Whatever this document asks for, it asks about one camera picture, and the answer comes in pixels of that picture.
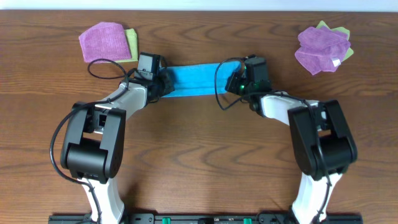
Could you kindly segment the blue microfiber cloth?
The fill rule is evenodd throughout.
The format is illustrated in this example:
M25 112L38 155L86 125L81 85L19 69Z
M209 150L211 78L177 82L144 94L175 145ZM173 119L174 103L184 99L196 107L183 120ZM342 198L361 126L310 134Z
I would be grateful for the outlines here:
M214 95L215 72L218 63L169 67L175 90L164 98ZM241 68L238 61L226 62L217 72L217 92L226 93L228 78Z

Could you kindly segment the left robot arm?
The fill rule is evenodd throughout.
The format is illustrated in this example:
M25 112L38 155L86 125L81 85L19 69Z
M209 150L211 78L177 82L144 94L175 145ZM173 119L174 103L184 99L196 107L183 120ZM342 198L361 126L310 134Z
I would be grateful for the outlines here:
M123 159L126 121L173 92L172 75L167 69L131 71L106 98L73 105L65 121L60 163L85 189L92 209L90 222L120 223L123 219L116 174Z

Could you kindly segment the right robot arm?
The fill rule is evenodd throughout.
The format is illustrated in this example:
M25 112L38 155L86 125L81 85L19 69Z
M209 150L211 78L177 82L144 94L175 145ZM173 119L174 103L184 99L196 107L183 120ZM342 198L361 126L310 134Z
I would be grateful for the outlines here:
M302 172L290 222L321 223L337 182L358 152L338 101L304 100L273 90L264 58L242 59L238 93L259 115L290 128L295 160Z

